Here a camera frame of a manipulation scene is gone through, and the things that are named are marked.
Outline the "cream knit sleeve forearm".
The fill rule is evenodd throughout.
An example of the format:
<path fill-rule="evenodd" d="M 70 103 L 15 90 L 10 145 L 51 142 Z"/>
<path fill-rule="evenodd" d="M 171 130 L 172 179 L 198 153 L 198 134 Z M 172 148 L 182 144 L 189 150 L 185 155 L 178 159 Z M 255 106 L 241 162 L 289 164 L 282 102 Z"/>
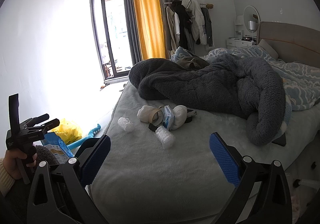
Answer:
<path fill-rule="evenodd" d="M 8 174 L 4 165 L 3 158 L 0 159 L 0 191 L 3 196 L 7 195 L 14 185 L 15 180 Z"/>

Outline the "person's left hand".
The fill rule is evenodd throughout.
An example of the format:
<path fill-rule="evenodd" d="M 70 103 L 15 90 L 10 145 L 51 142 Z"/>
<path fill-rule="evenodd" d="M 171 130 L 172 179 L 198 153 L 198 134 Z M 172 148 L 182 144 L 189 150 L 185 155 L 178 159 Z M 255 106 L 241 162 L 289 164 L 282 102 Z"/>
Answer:
<path fill-rule="evenodd" d="M 19 180 L 22 175 L 16 163 L 16 159 L 25 160 L 26 158 L 27 154 L 19 149 L 7 150 L 3 159 L 3 167 L 13 179 Z"/>

